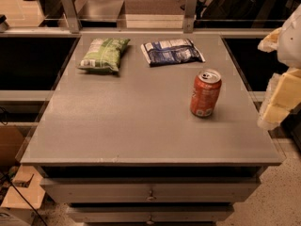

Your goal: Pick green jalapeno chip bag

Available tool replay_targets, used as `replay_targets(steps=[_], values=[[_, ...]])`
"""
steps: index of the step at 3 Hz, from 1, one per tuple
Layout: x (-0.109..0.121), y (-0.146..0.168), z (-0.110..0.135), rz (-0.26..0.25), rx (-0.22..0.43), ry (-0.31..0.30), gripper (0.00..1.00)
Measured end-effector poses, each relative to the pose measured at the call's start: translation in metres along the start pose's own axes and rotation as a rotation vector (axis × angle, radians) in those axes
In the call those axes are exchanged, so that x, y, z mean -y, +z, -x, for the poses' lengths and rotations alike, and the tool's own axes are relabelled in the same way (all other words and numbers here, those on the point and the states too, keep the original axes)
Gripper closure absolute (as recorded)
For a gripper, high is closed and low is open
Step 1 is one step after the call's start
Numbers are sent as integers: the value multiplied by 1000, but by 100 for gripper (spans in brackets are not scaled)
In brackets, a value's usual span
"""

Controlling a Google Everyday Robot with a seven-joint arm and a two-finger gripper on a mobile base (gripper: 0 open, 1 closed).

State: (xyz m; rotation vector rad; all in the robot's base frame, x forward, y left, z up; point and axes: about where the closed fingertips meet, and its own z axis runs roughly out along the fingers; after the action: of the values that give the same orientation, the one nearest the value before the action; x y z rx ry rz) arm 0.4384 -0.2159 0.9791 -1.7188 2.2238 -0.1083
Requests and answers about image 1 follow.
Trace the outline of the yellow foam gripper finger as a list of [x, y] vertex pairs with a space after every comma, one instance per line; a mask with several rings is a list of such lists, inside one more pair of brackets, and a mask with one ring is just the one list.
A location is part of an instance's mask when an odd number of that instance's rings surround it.
[[289, 69], [283, 74], [274, 73], [261, 104], [257, 124], [265, 130], [278, 127], [301, 103], [301, 70]]
[[263, 51], [266, 53], [276, 51], [277, 41], [278, 41], [280, 31], [281, 31], [281, 28], [279, 27], [279, 28], [273, 30], [271, 33], [269, 33], [266, 37], [264, 37], [260, 41], [260, 43], [258, 45], [258, 49], [260, 51]]

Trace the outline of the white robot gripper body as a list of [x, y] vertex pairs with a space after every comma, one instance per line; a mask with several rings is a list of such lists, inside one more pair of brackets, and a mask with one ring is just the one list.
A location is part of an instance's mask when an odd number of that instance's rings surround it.
[[290, 68], [301, 69], [301, 5], [281, 27], [277, 40], [277, 59]]

